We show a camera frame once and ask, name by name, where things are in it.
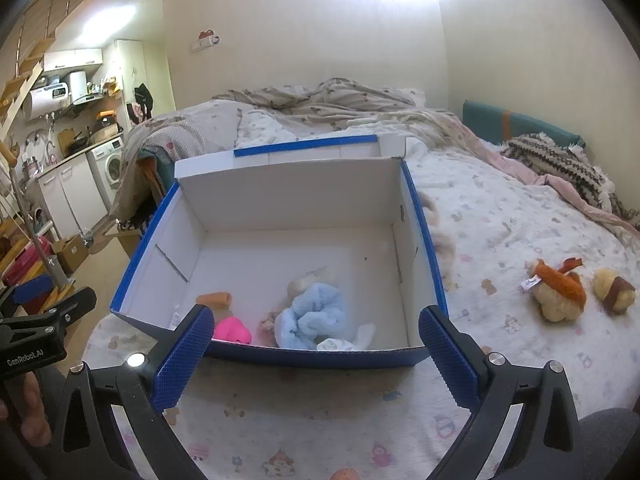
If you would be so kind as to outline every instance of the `patterned bed sheet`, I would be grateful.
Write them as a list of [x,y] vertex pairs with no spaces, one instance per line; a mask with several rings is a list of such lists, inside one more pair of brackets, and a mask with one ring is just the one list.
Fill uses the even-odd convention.
[[[388,123],[383,126],[392,133]],[[269,130],[268,124],[259,128]],[[356,129],[380,133],[376,128]],[[396,134],[406,136],[406,128],[398,126]],[[273,142],[280,134],[271,136]],[[416,186],[435,200],[440,229],[455,241],[446,285],[456,327],[513,364],[560,361],[580,417],[632,406],[640,394],[639,305],[624,316],[609,316],[591,291],[591,278],[596,269],[612,267],[640,285],[638,250],[623,246],[548,186],[525,186],[459,148],[428,148],[415,137],[406,143]],[[543,258],[558,266],[569,256],[583,260],[576,271],[587,304],[577,321],[551,324],[519,284],[528,277],[527,261]],[[148,336],[107,316],[84,360],[92,368],[116,365],[152,345]],[[115,411],[136,466],[144,478],[153,478],[124,412]],[[480,478],[497,467],[517,415],[513,408]],[[365,480],[426,478],[468,411],[455,405],[430,359],[412,368],[372,371],[204,359],[165,418],[210,479],[329,480],[353,468]]]

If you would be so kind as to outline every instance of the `striped knit blanket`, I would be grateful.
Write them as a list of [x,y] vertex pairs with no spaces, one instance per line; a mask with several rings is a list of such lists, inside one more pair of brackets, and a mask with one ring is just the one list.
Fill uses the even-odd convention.
[[544,133],[508,140],[500,151],[537,174],[552,174],[571,183],[590,205],[613,213],[640,230],[640,211],[624,207],[616,186],[599,166],[590,163],[580,146],[562,148]]

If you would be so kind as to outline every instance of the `orange plush toy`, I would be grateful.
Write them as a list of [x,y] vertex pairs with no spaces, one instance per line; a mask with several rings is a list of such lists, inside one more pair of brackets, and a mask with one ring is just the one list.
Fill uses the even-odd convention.
[[559,270],[549,267],[543,260],[538,260],[530,266],[531,275],[541,280],[532,287],[532,291],[546,320],[574,320],[584,312],[587,294],[580,282],[580,276],[575,272],[569,272],[581,265],[580,258],[568,258]]

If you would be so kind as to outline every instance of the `kitchen counter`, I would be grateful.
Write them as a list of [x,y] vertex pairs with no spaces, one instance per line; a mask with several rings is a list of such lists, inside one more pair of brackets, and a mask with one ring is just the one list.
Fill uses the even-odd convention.
[[45,170],[42,173],[35,175],[34,179],[38,180],[41,176],[45,176],[47,173],[49,173],[49,171],[55,170],[57,167],[62,166],[63,164],[65,164],[66,162],[69,162],[73,158],[76,158],[76,156],[82,155],[83,153],[86,153],[86,152],[90,152],[92,149],[97,148],[98,146],[101,146],[106,142],[109,142],[110,140],[117,139],[119,136],[121,136],[121,134],[115,134],[114,136],[111,136],[108,139],[103,139],[100,142],[91,144],[90,146],[83,148],[79,152],[76,152],[73,155],[69,155],[67,158],[63,158],[60,162],[57,162],[53,166],[49,166],[48,168],[45,168]]

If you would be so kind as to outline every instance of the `kitchen cabinet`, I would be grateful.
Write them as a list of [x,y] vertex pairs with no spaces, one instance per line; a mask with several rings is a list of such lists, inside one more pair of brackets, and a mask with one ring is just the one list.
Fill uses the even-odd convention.
[[107,214],[107,209],[86,155],[83,153],[72,158],[55,171],[80,231],[89,232]]
[[60,68],[69,68],[76,62],[75,50],[60,50],[58,52],[45,52],[44,72],[53,72]]
[[56,171],[53,170],[42,176],[38,180],[38,183],[43,200],[41,202],[36,201],[40,202],[44,206],[44,209],[46,209],[49,218],[53,220],[60,238],[69,238],[70,236],[78,234],[80,229],[66,201],[65,192],[62,189],[62,183]]
[[75,70],[95,72],[101,64],[102,50],[100,48],[45,52],[43,74],[62,76]]
[[142,83],[146,84],[145,54],[142,42],[116,40],[116,48],[120,55],[124,102],[132,103],[136,101],[134,89]]
[[74,62],[76,66],[102,64],[101,48],[79,48],[74,50]]
[[31,180],[27,193],[46,211],[61,238],[91,231],[107,214],[85,153]]

